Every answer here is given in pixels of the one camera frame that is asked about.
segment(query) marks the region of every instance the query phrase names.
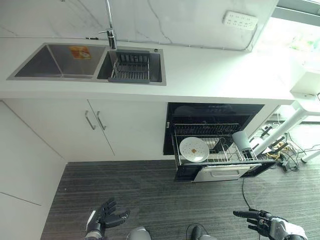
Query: drawer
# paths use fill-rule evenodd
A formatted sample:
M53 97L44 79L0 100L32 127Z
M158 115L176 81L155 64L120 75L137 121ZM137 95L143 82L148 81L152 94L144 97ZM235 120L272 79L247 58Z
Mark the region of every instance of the drawer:
M261 163L234 164L234 165L210 165L203 167L196 175L194 182L215 182L237 180L247 171Z
M232 134L238 129L237 123L173 124L171 140L177 169L175 181L207 182L255 177L276 163L271 158L258 159L252 149L240 152L232 139ZM179 146L188 137L199 138L207 144L209 156L206 160L195 163L182 156Z

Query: dish drying rack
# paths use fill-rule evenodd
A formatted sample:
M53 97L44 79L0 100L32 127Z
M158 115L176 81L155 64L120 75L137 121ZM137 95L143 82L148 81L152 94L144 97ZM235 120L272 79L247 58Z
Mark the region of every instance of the dish drying rack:
M117 52L110 82L148 84L150 82L150 54Z
M238 123L225 124L183 124L176 123L173 126L173 147L175 158L179 165L183 164L226 164L259 162L252 149L240 152L233 143L232 134L240 131ZM208 158L199 163L193 163L185 159L180 152L180 143L188 137L196 137L203 140L209 147Z

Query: sticker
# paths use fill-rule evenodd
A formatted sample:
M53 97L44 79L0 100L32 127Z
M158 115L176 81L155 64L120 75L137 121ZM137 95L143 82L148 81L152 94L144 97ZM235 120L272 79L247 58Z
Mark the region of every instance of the sticker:
M69 46L74 59L91 59L87 46Z

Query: sink basin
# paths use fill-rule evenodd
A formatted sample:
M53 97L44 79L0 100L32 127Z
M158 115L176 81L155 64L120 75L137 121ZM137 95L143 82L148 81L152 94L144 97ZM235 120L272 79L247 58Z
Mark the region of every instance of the sink basin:
M98 79L112 83L150 84L163 82L162 50L118 49L106 54Z
M95 45L45 44L14 77L91 79L105 49Z
M166 85L162 49L45 43L7 80Z

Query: white table leg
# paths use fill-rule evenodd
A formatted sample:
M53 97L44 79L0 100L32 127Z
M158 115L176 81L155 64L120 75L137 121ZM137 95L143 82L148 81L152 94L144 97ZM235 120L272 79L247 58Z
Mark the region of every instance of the white table leg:
M313 153L304 156L303 158L301 158L301 161L304 162L304 163L307 163L311 159L315 158L318 155L320 155L320 150L319 151L314 151Z
M276 128L272 134L270 134L261 144L259 144L254 150L254 154L257 156L262 153L268 146L274 143L282 134L293 128L295 125L302 122L307 116L307 111L302 107L299 108L290 118Z

